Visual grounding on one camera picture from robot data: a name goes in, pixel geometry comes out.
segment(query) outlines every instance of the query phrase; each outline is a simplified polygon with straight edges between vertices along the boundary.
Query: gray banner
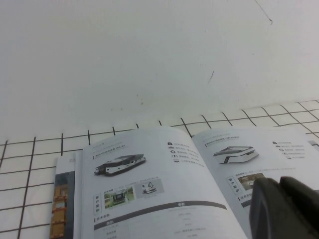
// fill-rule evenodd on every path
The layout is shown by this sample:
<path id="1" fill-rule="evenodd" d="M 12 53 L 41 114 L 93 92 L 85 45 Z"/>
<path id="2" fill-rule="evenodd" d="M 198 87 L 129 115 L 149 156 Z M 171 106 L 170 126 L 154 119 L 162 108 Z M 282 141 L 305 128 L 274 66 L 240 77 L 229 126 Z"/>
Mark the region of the gray banner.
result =
<path id="1" fill-rule="evenodd" d="M 241 205 L 243 206 L 243 208 L 246 207 L 246 206 L 250 206 L 250 204 L 251 204 L 251 199 L 248 200 L 248 201 L 246 201 L 246 202 L 241 203 Z"/>
<path id="2" fill-rule="evenodd" d="M 98 223 L 94 225 L 94 230 L 97 230 L 102 227 L 106 227 L 114 223 L 119 223 L 130 218 L 138 217 L 143 214 L 152 213 L 152 212 L 169 209 L 169 208 L 178 208 L 178 207 L 185 207 L 185 206 L 211 206 L 211 207 L 217 207 L 217 208 L 222 208 L 227 210 L 227 208 L 223 204 L 208 202 L 208 201 L 186 201 L 186 202 L 167 203 L 167 204 L 162 204 L 162 205 L 158 205 L 158 206 L 154 206 L 150 208 L 145 208 L 145 209 L 132 212 L 117 218 L 110 219 L 102 223 Z"/>

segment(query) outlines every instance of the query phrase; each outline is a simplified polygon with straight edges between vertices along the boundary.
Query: white vehicle illustration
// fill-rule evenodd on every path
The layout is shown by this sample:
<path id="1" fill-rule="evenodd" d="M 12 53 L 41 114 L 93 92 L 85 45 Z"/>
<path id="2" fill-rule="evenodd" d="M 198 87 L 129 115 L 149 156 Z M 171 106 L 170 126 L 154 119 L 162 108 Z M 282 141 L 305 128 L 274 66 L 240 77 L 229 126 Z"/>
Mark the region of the white vehicle illustration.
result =
<path id="1" fill-rule="evenodd" d="M 258 156 L 254 147 L 230 146 L 214 154 L 219 164 L 247 162 Z"/>
<path id="2" fill-rule="evenodd" d="M 113 195 L 113 205 L 118 205 L 120 203 L 124 203 L 126 201 L 126 189 L 116 192 Z"/>
<path id="3" fill-rule="evenodd" d="M 147 184 L 142 185 L 143 193 L 153 193 L 156 192 L 156 187 L 153 185 L 153 183 L 149 182 Z"/>
<path id="4" fill-rule="evenodd" d="M 121 156 L 96 167 L 94 174 L 112 176 L 128 171 L 142 163 L 145 163 L 145 161 L 146 159 L 144 154 Z"/>

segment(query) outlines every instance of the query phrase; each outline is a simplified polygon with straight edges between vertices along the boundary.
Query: booklet page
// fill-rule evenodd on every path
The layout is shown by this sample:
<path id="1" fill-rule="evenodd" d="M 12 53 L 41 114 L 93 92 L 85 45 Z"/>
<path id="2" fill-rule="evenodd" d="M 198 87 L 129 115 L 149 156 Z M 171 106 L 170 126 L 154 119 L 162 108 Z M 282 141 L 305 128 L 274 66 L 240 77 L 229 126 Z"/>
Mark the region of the booklet page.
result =
<path id="1" fill-rule="evenodd" d="M 191 138 L 132 130 L 83 150 L 82 238 L 245 238 Z"/>
<path id="2" fill-rule="evenodd" d="M 77 218 L 74 217 L 75 153 L 57 158 L 50 238 L 76 238 Z"/>
<path id="3" fill-rule="evenodd" d="M 249 210 L 254 180 L 292 176 L 319 189 L 319 154 L 291 129 L 231 128 L 193 138 L 237 220 L 251 237 Z"/>

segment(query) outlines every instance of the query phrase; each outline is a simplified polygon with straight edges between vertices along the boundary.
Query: white wall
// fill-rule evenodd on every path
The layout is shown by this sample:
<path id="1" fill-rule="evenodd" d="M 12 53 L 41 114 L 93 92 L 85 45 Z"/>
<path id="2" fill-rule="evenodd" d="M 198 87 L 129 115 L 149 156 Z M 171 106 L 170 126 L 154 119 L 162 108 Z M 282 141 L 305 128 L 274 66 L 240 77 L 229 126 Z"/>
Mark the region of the white wall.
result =
<path id="1" fill-rule="evenodd" d="M 0 135 L 319 98 L 319 1 L 257 1 L 1 0 Z"/>

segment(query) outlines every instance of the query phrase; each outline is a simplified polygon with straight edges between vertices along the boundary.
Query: grid pattern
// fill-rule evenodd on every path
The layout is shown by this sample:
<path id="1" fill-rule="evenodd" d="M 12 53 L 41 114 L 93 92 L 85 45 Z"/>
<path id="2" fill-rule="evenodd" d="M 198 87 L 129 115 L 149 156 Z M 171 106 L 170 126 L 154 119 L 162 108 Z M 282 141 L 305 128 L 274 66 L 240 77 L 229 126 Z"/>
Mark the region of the grid pattern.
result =
<path id="1" fill-rule="evenodd" d="M 209 128 L 227 126 L 297 127 L 319 142 L 319 101 L 273 105 L 239 111 L 168 118 L 89 130 L 81 135 L 0 144 L 0 238 L 48 238 L 51 217 L 55 158 L 102 139 L 146 126 L 172 126 L 193 137 Z"/>

